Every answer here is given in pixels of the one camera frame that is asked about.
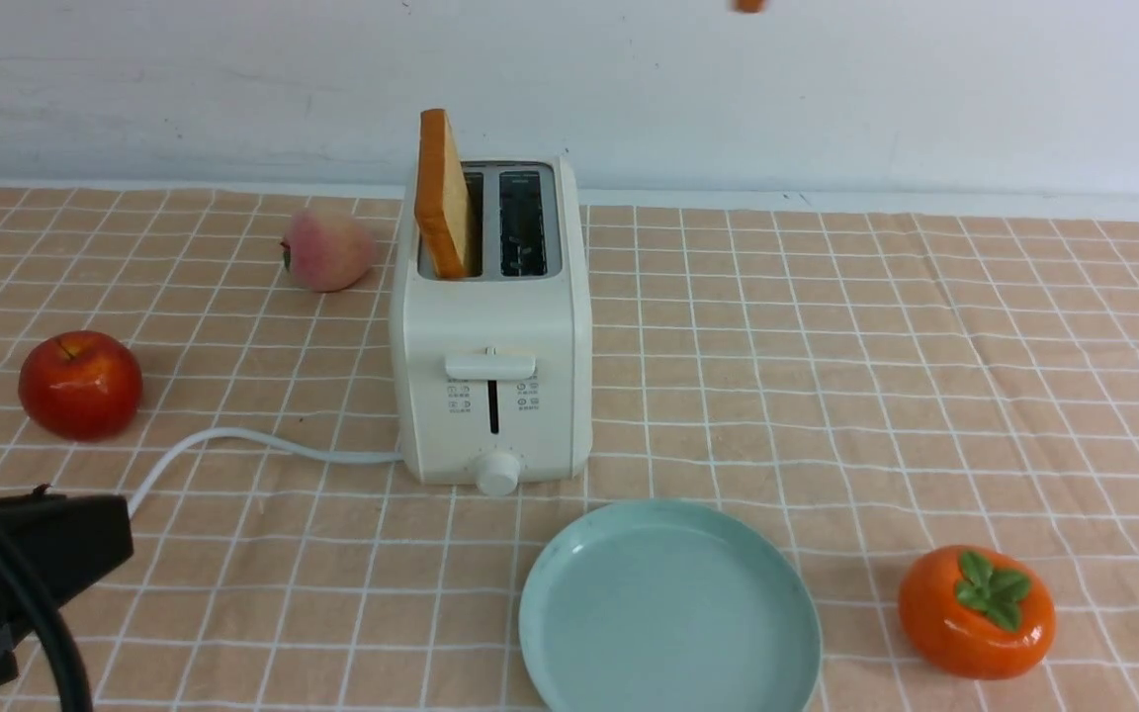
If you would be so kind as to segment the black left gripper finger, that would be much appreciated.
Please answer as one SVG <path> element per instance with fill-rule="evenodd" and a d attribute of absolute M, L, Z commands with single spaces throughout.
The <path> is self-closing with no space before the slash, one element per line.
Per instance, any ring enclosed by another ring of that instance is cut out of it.
<path fill-rule="evenodd" d="M 130 504 L 114 492 L 67 496 L 42 484 L 0 496 L 0 530 L 64 605 L 134 554 Z"/>

